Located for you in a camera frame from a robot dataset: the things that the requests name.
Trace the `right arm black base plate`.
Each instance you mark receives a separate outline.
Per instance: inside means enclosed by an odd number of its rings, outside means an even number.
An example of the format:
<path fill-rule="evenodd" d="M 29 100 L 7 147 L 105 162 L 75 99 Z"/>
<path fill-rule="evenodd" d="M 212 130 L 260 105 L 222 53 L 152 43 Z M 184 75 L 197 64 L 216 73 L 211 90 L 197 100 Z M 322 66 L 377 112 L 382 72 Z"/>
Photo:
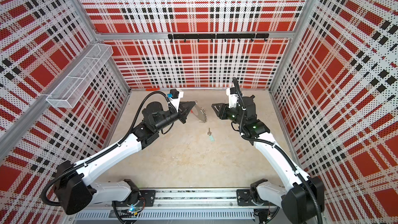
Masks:
<path fill-rule="evenodd" d="M 238 189 L 236 191 L 238 206 L 266 206 L 274 205 L 281 207 L 280 195 L 268 188 Z"/>

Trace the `grey key organizer red handle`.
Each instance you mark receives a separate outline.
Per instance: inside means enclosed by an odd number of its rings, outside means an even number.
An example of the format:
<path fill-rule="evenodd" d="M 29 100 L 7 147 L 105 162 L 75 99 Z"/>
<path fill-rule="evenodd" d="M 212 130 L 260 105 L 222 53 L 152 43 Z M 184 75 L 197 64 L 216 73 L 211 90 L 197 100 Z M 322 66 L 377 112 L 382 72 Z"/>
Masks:
<path fill-rule="evenodd" d="M 199 120 L 201 123 L 207 122 L 207 114 L 203 107 L 200 107 L 196 102 L 191 110 L 191 113 Z"/>

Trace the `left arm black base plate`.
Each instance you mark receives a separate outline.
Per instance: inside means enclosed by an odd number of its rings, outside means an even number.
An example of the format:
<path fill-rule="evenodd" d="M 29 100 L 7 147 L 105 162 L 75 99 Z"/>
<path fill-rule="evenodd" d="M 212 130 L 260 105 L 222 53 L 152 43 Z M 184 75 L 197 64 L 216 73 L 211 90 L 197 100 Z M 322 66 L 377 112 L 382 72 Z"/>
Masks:
<path fill-rule="evenodd" d="M 112 204 L 115 207 L 152 207 L 155 198 L 155 190 L 140 190 L 131 192 L 123 201 Z"/>

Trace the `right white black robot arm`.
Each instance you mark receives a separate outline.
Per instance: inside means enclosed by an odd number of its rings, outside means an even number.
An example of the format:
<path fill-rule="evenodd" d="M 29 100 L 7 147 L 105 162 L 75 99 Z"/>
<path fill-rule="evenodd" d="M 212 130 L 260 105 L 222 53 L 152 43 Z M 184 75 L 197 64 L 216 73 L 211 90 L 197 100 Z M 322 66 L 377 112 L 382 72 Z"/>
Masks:
<path fill-rule="evenodd" d="M 237 124 L 236 132 L 256 148 L 279 176 L 282 186 L 266 179 L 250 185 L 249 195 L 242 201 L 254 205 L 272 203 L 292 224 L 304 224 L 313 218 L 323 223 L 324 184 L 319 177 L 311 177 L 282 149 L 270 129 L 258 119 L 254 96 L 244 96 L 238 79 L 227 89 L 228 103 L 212 105 L 217 117 Z"/>

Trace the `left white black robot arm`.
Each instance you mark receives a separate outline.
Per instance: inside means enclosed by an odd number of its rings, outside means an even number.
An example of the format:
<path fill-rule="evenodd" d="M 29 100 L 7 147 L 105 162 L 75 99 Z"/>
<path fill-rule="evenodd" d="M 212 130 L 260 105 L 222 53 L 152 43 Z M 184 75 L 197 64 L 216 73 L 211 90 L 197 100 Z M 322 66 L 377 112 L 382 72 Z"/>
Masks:
<path fill-rule="evenodd" d="M 149 93 L 141 102 L 127 133 L 115 143 L 77 162 L 65 161 L 57 167 L 55 178 L 42 190 L 40 199 L 48 206 L 60 206 L 73 215 L 89 205 L 103 202 L 144 204 L 145 197 L 130 180 L 101 183 L 97 181 L 113 166 L 152 144 L 174 122 L 186 123 L 195 107 L 194 101 L 181 101 L 183 93 L 172 89 Z"/>

